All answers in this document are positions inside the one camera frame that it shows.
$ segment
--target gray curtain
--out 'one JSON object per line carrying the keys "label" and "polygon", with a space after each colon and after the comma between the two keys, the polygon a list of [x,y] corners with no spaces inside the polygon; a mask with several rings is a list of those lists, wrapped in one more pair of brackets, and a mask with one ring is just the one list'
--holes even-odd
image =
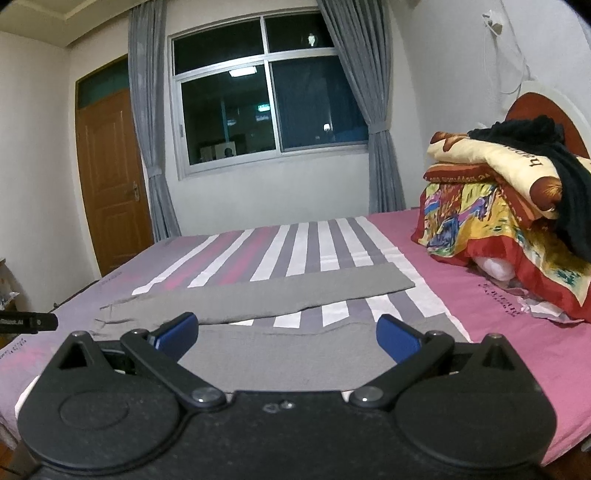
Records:
{"label": "gray curtain", "polygon": [[318,0],[318,6],[369,128],[369,211],[404,210],[386,122],[392,70],[389,13],[382,0]]}
{"label": "gray curtain", "polygon": [[148,171],[152,232],[180,236],[164,176],[164,27],[166,5],[150,0],[129,12],[129,90],[139,150]]}

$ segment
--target wall outlet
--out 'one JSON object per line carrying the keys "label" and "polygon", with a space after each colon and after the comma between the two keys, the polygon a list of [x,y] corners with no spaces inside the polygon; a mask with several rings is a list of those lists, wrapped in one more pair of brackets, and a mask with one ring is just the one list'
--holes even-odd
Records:
{"label": "wall outlet", "polygon": [[482,18],[484,19],[485,23],[488,24],[488,26],[496,34],[497,37],[503,33],[505,18],[499,12],[489,10],[488,12],[482,14]]}

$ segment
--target window sill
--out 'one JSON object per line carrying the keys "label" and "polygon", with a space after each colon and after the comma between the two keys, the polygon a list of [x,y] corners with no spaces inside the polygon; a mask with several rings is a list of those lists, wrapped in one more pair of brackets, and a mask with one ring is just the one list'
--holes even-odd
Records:
{"label": "window sill", "polygon": [[335,145],[332,147],[306,148],[302,150],[292,150],[287,152],[269,151],[256,154],[240,155],[239,157],[223,158],[213,160],[198,165],[186,166],[183,172],[180,172],[179,180],[187,180],[206,175],[227,173],[237,168],[246,166],[260,166],[264,164],[274,164],[283,161],[309,160],[314,157],[317,160],[323,158],[336,157],[339,155],[359,155],[368,153],[368,144],[355,145]]}

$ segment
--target gray towel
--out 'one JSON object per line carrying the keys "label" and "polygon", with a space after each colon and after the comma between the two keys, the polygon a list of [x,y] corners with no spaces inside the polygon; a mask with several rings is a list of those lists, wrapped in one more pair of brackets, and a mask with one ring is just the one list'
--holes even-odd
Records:
{"label": "gray towel", "polygon": [[[411,322],[425,333],[442,330],[465,341],[445,314]],[[379,347],[375,323],[352,317],[317,333],[241,325],[199,327],[179,361],[224,392],[354,390],[395,362]]]}
{"label": "gray towel", "polygon": [[156,330],[184,312],[193,312],[200,325],[235,323],[412,287],[414,283],[396,265],[386,263],[271,280],[147,293],[103,307],[92,333],[99,339],[119,339],[134,328]]}

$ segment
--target window pane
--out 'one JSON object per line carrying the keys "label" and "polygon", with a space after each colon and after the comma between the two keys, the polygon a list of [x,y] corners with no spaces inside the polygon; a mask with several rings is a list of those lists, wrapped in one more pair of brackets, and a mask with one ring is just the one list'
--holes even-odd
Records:
{"label": "window pane", "polygon": [[275,149],[265,67],[243,67],[182,85],[189,163]]}
{"label": "window pane", "polygon": [[284,149],[367,141],[338,57],[276,61],[272,68]]}
{"label": "window pane", "polygon": [[320,13],[267,17],[265,23],[269,51],[334,47]]}
{"label": "window pane", "polygon": [[127,59],[123,59],[78,83],[78,108],[92,105],[126,88],[129,88],[129,73]]}
{"label": "window pane", "polygon": [[259,19],[212,28],[174,40],[174,72],[188,72],[263,52]]}

